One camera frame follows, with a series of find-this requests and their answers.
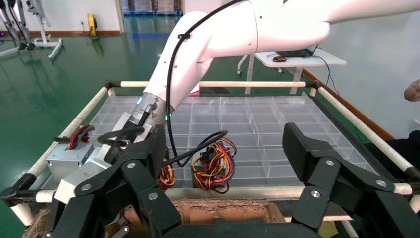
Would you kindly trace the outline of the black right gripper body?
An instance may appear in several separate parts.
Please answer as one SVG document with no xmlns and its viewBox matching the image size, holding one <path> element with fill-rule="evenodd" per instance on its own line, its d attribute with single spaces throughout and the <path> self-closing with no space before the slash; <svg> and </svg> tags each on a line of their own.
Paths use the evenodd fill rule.
<svg viewBox="0 0 420 238">
<path fill-rule="evenodd" d="M 117 162 L 118 158 L 125 152 L 126 148 L 131 144 L 131 141 L 124 141 L 123 146 L 111 147 L 104 157 L 104 161 L 113 165 Z"/>
</svg>

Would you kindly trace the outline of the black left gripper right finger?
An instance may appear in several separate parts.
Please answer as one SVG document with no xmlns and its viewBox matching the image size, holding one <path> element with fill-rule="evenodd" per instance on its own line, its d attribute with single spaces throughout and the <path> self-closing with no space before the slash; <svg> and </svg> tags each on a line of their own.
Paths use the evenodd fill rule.
<svg viewBox="0 0 420 238">
<path fill-rule="evenodd" d="M 328 143 L 304 136 L 294 123 L 284 127 L 283 149 L 305 188 L 292 220 L 320 228 L 329 202 L 357 215 L 368 229 L 395 229 L 392 182 L 344 160 Z"/>
</svg>

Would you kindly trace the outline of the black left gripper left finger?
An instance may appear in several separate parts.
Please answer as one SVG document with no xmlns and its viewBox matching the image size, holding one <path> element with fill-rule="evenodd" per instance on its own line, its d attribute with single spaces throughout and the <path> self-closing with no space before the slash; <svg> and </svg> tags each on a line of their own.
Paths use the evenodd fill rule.
<svg viewBox="0 0 420 238">
<path fill-rule="evenodd" d="M 88 179 L 90 189 L 79 185 L 76 197 L 89 209 L 79 215 L 74 236 L 99 237 L 105 222 L 128 205 L 152 238 L 179 226 L 181 216 L 157 182 L 166 151 L 164 127 L 158 125 L 145 141 L 129 145 L 114 165 Z"/>
</svg>

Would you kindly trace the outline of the person's bare hand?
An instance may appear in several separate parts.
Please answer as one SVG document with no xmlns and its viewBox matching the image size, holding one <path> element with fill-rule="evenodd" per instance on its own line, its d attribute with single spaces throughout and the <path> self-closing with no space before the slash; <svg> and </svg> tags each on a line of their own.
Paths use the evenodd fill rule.
<svg viewBox="0 0 420 238">
<path fill-rule="evenodd" d="M 418 102 L 420 100 L 420 80 L 413 81 L 404 91 L 404 99 L 410 102 Z"/>
</svg>

